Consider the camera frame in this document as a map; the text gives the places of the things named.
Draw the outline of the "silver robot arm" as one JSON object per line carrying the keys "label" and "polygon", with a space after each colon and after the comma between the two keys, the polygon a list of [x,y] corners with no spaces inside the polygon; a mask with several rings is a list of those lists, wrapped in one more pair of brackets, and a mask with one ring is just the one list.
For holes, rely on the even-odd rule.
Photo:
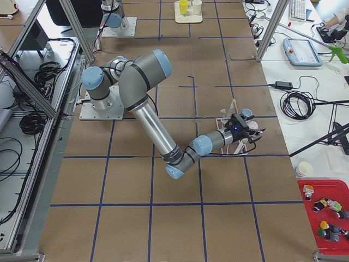
{"label": "silver robot arm", "polygon": [[112,30],[126,29],[129,25],[125,16],[123,3],[119,0],[101,1],[105,25]]}
{"label": "silver robot arm", "polygon": [[151,138],[167,164],[166,172],[173,179],[180,178],[202,156],[243,139],[254,145],[262,137],[265,129],[251,126],[253,115],[232,114],[222,128],[196,137],[181,150],[150,106],[147,94],[171,73],[170,60],[162,50],[155,49],[134,60],[117,56],[103,66],[88,67],[81,80],[97,110],[112,106],[116,99],[111,87],[118,85],[122,105]]}

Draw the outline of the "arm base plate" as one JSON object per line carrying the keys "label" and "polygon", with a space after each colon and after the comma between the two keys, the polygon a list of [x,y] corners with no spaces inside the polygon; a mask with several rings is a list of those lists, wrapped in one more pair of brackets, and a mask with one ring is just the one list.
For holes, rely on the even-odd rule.
{"label": "arm base plate", "polygon": [[137,17],[110,15],[101,36],[103,38],[133,38],[135,36]]}
{"label": "arm base plate", "polygon": [[85,94],[85,100],[80,111],[80,120],[82,121],[121,121],[124,116],[124,105],[119,96],[118,85],[110,87],[110,94],[104,100],[94,100],[90,98],[88,92]]}

